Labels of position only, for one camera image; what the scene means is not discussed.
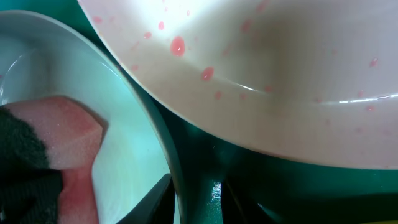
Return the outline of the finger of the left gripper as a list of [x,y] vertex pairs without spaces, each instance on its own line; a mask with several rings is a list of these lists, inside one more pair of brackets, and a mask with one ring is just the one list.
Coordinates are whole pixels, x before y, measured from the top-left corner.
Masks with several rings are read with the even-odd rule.
[[1,224],[57,223],[62,173],[31,170],[1,179]]

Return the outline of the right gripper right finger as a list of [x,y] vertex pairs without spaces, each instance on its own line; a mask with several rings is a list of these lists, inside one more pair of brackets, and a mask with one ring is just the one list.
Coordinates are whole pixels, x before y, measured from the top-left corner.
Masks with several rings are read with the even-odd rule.
[[276,224],[231,179],[221,183],[221,211],[223,224]]

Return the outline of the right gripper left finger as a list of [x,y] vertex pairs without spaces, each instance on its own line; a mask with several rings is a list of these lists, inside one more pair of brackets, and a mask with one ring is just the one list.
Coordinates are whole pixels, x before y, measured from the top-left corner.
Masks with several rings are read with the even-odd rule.
[[173,224],[174,214],[175,188],[165,174],[118,224]]

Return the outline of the light blue plate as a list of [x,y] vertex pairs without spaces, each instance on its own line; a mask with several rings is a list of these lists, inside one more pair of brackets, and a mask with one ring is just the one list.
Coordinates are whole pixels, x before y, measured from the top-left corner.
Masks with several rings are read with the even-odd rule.
[[91,178],[98,223],[118,223],[165,175],[175,188],[176,150],[149,95],[86,37],[31,11],[1,12],[1,106],[63,96],[103,128]]

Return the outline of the white plate with red stain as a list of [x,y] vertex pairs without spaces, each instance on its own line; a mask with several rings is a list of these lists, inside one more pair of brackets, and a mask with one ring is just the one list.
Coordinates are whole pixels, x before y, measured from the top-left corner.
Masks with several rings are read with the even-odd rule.
[[195,126],[294,161],[397,168],[397,0],[80,0],[106,48]]

